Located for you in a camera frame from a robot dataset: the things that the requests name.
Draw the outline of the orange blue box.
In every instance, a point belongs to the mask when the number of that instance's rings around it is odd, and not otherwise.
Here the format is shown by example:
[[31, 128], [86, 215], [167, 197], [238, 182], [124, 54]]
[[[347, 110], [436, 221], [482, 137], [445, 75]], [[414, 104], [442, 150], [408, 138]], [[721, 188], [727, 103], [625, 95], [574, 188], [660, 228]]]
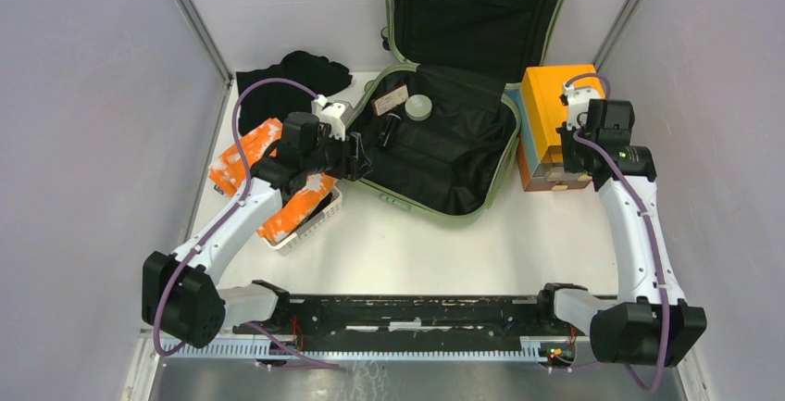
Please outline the orange blue box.
[[530, 67], [522, 79], [516, 103], [521, 114], [517, 168], [526, 192], [551, 191], [566, 183], [568, 190], [583, 189], [592, 182], [587, 174], [570, 173], [564, 182], [548, 182], [551, 169], [564, 169], [561, 139], [556, 129], [567, 117], [560, 96], [562, 86], [580, 74], [594, 73], [592, 64]]

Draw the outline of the white plastic basket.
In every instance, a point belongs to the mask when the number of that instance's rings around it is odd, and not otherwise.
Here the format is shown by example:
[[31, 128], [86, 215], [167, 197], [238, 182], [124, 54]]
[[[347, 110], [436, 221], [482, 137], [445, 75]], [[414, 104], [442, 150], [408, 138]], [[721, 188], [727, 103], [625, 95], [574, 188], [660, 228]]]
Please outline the white plastic basket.
[[256, 236], [285, 255], [341, 209], [342, 199], [335, 181], [322, 175], [308, 178], [289, 199], [268, 182], [252, 179], [205, 229], [203, 250], [214, 260], [229, 258]]

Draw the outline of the black cosmetic bottle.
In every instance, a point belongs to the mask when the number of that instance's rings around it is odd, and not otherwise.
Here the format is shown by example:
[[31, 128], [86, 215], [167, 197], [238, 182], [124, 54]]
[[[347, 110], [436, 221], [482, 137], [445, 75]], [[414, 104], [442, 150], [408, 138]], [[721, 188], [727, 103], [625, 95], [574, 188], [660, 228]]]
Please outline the black cosmetic bottle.
[[377, 147], [380, 149], [386, 149], [392, 143], [393, 137], [399, 128], [402, 117], [395, 113], [390, 112], [385, 115], [383, 124], [380, 128], [380, 133], [377, 140]]

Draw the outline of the round pale green jar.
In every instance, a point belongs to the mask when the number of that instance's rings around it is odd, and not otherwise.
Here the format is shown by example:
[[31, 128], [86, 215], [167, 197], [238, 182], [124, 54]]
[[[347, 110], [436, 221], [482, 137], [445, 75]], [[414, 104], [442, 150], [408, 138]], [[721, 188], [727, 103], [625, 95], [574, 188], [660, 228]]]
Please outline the round pale green jar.
[[411, 95], [405, 101], [405, 113], [413, 121], [428, 119], [432, 113], [433, 104], [424, 94]]

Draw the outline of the green hard-shell suitcase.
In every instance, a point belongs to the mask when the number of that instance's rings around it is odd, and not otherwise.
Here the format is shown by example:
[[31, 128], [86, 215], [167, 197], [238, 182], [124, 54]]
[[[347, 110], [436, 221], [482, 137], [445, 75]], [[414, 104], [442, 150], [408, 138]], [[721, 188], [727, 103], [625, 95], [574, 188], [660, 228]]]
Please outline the green hard-shell suitcase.
[[[385, 0], [381, 35], [394, 63], [367, 83], [350, 128], [372, 163], [361, 185], [429, 219], [473, 222], [512, 169], [521, 114], [510, 96], [526, 69], [545, 60], [563, 0]], [[386, 113], [371, 101], [406, 84], [424, 94], [430, 117], [405, 104], [392, 143], [377, 147]]]

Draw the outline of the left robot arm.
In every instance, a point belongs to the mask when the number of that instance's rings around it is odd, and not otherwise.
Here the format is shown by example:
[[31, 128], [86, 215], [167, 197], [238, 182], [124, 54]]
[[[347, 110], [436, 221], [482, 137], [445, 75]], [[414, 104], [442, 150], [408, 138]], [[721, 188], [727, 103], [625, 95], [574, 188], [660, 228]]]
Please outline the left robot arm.
[[166, 333], [181, 345], [203, 348], [226, 327], [256, 321], [268, 333], [283, 332], [290, 308], [272, 289], [251, 283], [218, 290], [216, 285], [241, 248], [266, 221], [289, 204], [307, 179], [325, 173], [357, 181], [372, 170], [360, 132], [341, 132], [331, 122], [294, 112], [280, 138], [246, 168], [240, 191], [187, 242], [164, 254], [152, 252], [142, 266], [142, 319], [153, 329], [156, 352]]

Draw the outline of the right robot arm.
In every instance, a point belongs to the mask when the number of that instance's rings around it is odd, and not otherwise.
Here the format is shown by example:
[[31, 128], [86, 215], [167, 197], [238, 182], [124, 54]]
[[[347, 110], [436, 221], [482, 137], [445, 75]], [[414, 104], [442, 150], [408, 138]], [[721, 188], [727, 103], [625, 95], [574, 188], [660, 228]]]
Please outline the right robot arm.
[[565, 169], [592, 178], [611, 227], [618, 290], [602, 299], [580, 285], [548, 283], [534, 310], [537, 327], [558, 334], [569, 324], [588, 335], [603, 363], [677, 366], [707, 328], [688, 304], [671, 267], [658, 218], [651, 151], [631, 142], [629, 101], [593, 98], [567, 108], [558, 128]]

